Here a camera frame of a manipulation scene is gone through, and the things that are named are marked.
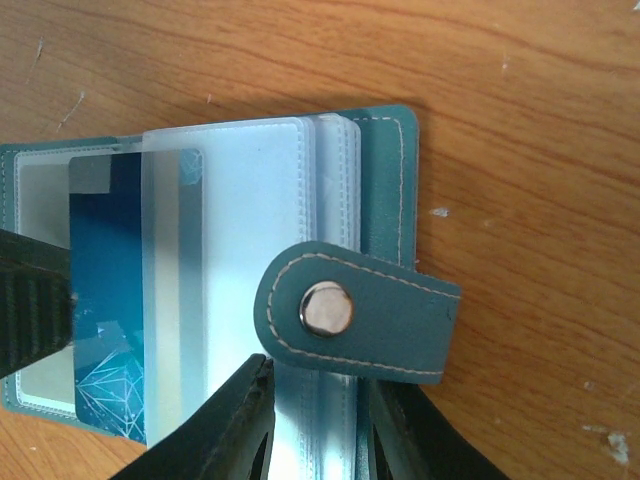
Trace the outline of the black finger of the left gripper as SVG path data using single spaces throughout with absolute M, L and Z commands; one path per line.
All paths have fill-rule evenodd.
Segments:
M 72 340 L 70 252 L 1 232 L 1 376 L 64 349 Z

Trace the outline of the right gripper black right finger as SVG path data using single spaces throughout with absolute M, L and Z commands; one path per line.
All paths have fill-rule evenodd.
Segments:
M 414 384 L 369 380 L 371 479 L 505 479 Z

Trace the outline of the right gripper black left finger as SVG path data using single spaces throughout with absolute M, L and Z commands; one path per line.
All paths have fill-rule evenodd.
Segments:
M 250 356 L 179 428 L 114 477 L 266 479 L 275 427 L 273 361 Z

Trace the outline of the blue VIP credit card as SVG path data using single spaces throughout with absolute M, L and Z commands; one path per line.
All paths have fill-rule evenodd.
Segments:
M 69 164 L 76 414 L 147 446 L 206 394 L 202 170 L 196 149 Z

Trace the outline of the blue card holder wallet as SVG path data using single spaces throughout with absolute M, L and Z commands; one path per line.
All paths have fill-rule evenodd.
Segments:
M 440 382 L 461 299 L 415 268 L 414 113 L 388 105 L 5 144 L 1 232 L 68 250 L 71 274 L 70 161 L 182 149 L 203 156 L 206 354 L 205 398 L 185 421 L 262 354 L 275 377 L 266 479 L 371 479 L 367 382 Z M 1 403 L 118 436 L 76 414 L 72 275 L 71 293 L 71 342 L 1 376 Z

